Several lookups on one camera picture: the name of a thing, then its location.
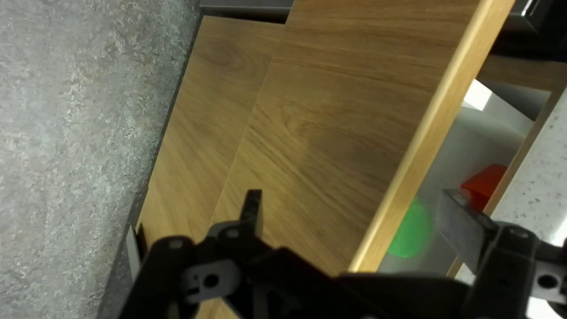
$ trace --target black screw hole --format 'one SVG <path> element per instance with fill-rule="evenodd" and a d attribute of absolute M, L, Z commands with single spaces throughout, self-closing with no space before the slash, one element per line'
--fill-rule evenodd
<path fill-rule="evenodd" d="M 207 275 L 207 277 L 205 277 L 205 280 L 203 281 L 203 285 L 205 285 L 205 287 L 207 288 L 214 288 L 218 285 L 218 276 L 215 274 L 210 274 Z"/>
<path fill-rule="evenodd" d="M 538 278 L 538 284 L 542 288 L 552 289 L 557 287 L 557 285 L 559 285 L 559 282 L 557 281 L 557 278 L 552 275 L 543 275 Z"/>

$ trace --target speckled countertop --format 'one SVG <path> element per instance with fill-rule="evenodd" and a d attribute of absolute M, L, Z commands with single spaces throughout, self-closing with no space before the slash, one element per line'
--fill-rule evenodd
<path fill-rule="evenodd" d="M 516 223 L 554 245 L 562 245 L 567 237 L 567 90 L 541 129 L 492 219 Z M 474 276 L 463 266 L 456 278 L 470 283 Z M 530 308 L 535 306 L 551 310 L 545 304 L 530 301 Z M 542 309 L 528 310 L 532 318 L 550 318 L 552 314 L 547 311 L 544 314 Z"/>

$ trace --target red object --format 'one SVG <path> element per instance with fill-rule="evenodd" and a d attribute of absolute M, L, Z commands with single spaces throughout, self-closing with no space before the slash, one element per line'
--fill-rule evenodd
<path fill-rule="evenodd" d="M 484 211 L 506 169 L 504 165 L 492 164 L 461 185 L 462 189 L 471 193 L 469 205 L 472 208 L 479 212 Z"/>

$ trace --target granite countertop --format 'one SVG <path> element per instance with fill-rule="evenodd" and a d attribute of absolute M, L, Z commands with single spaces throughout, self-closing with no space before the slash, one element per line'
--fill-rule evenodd
<path fill-rule="evenodd" d="M 496 207 L 492 219 L 523 226 L 561 246 L 567 238 L 567 90 L 565 90 Z M 472 282 L 462 266 L 456 276 Z M 530 300 L 528 316 L 557 316 L 547 303 Z"/>

